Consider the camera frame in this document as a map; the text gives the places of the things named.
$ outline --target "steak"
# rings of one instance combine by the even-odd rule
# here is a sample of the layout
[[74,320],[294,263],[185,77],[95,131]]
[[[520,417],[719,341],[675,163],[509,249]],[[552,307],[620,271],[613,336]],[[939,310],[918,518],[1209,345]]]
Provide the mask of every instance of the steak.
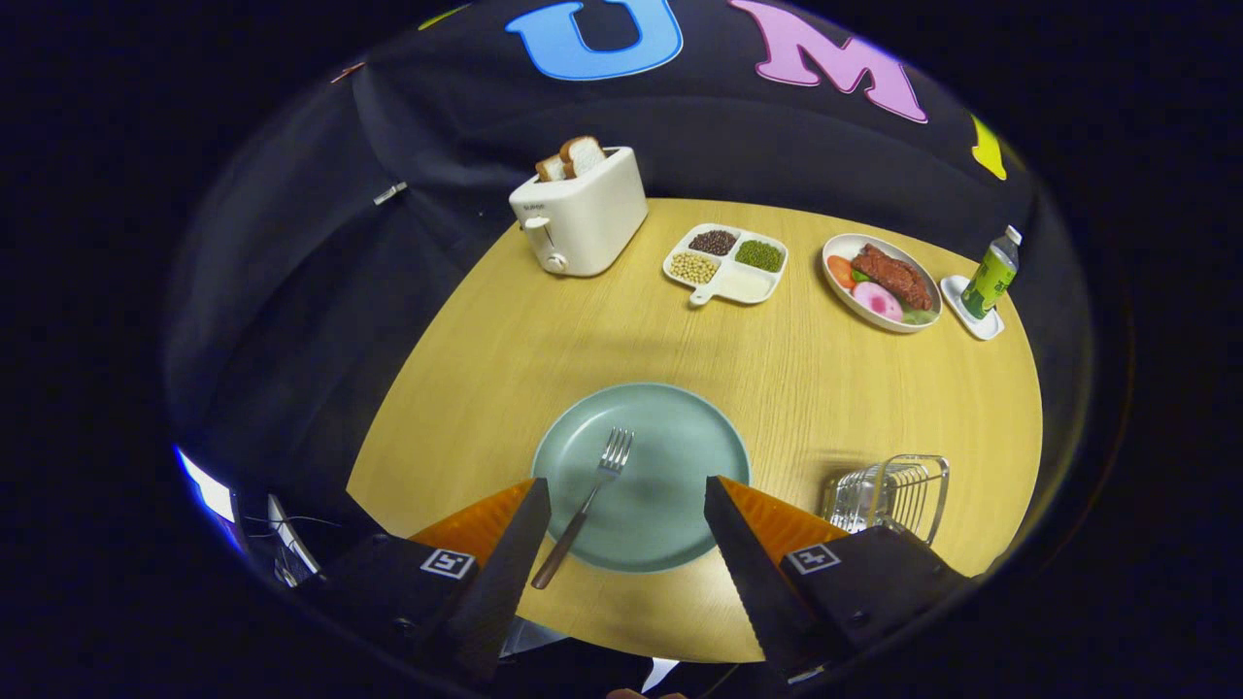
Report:
[[895,260],[878,250],[873,244],[863,246],[863,251],[850,261],[850,266],[871,277],[890,294],[906,305],[920,311],[932,310],[932,297],[927,285],[914,265]]

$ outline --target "wooden tabletop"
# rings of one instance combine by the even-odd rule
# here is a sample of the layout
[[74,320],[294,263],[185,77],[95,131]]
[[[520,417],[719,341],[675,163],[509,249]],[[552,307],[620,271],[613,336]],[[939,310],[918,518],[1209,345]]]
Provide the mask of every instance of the wooden tabletop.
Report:
[[[687,303],[664,276],[669,250],[700,223],[776,238],[791,260],[768,301]],[[539,269],[507,230],[414,347],[372,423],[348,493],[409,536],[531,475],[541,438],[583,397],[630,382],[697,393],[733,423],[752,485],[808,511],[827,478],[899,453],[945,455],[951,486],[932,549],[983,572],[1023,519],[1040,460],[1040,392],[1009,299],[988,342],[946,308],[932,327],[894,335],[855,316],[820,270],[842,233],[888,240],[941,279],[976,264],[896,233],[817,214],[651,199],[622,256],[592,279]],[[981,239],[981,251],[988,240]],[[534,566],[551,551],[546,537]],[[518,616],[628,653],[696,662],[763,659],[720,551],[654,575],[569,558]]]

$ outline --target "pink letter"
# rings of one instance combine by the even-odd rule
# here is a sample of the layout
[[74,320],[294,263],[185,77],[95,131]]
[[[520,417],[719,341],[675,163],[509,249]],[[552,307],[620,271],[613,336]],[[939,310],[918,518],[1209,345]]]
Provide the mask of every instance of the pink letter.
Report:
[[842,92],[854,92],[863,75],[870,72],[873,86],[864,95],[873,104],[912,122],[927,123],[929,117],[915,101],[902,65],[879,49],[855,41],[853,36],[838,49],[812,25],[786,10],[750,0],[730,0],[730,4],[750,12],[764,36],[768,60],[756,63],[761,76],[789,85],[819,85],[820,76],[803,63],[802,52],[807,52]]

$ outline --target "toast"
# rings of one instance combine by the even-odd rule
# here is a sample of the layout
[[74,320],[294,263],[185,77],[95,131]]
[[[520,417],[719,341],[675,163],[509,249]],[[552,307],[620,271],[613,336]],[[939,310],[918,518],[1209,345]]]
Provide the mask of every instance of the toast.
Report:
[[566,165],[566,179],[583,177],[608,158],[600,143],[592,136],[571,138],[561,147],[558,155]]
[[561,155],[539,160],[536,163],[536,172],[539,173],[539,182],[557,182],[573,177],[566,172],[566,163],[561,160]]

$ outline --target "dish handle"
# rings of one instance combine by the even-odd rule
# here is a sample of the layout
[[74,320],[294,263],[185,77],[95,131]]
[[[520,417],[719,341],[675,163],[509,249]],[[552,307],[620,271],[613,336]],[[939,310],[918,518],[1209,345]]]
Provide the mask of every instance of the dish handle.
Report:
[[691,294],[691,306],[695,306],[696,308],[711,300],[712,291],[709,289],[696,289],[695,294]]

